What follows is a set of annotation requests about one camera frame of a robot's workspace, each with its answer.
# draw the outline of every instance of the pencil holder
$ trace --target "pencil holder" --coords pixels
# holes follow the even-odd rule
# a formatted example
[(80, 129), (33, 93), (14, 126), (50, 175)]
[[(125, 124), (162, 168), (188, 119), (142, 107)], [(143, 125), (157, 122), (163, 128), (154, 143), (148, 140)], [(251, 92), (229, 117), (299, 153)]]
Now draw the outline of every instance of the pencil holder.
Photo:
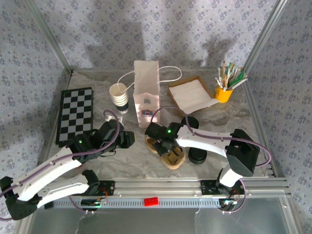
[(224, 91), (220, 86), (217, 86), (215, 90), (215, 99), (219, 100), (221, 103), (225, 103), (230, 99), (232, 92), (233, 89)]

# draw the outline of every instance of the stack of paper cups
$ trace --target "stack of paper cups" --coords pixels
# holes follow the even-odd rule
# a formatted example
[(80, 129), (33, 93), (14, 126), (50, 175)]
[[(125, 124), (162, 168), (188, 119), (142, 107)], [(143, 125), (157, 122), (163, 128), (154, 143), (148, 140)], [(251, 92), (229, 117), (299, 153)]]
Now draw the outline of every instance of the stack of paper cups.
[(117, 110), (124, 114), (128, 112), (128, 92), (125, 91), (127, 87), (123, 83), (113, 84), (109, 89), (111, 99)]

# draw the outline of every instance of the white napkin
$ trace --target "white napkin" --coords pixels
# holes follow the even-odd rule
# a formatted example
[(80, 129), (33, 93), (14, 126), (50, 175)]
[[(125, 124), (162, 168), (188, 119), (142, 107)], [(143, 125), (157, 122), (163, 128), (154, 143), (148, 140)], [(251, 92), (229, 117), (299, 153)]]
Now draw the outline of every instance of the white napkin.
[(178, 107), (186, 114), (212, 106), (219, 101), (211, 98), (198, 79), (191, 82), (170, 87)]

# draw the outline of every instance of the red block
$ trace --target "red block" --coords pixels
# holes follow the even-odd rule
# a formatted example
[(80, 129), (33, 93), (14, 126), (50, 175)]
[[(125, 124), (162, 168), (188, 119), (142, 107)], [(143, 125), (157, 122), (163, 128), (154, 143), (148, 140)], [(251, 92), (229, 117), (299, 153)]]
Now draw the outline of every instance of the red block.
[(159, 205), (158, 197), (144, 199), (144, 206), (156, 206), (156, 205)]

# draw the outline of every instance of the checkered board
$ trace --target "checkered board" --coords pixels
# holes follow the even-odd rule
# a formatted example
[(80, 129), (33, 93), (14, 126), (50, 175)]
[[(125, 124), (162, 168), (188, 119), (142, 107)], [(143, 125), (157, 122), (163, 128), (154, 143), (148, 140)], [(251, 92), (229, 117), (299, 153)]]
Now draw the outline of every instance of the checkered board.
[(92, 88), (62, 91), (56, 145), (63, 147), (76, 135), (91, 130), (92, 121)]

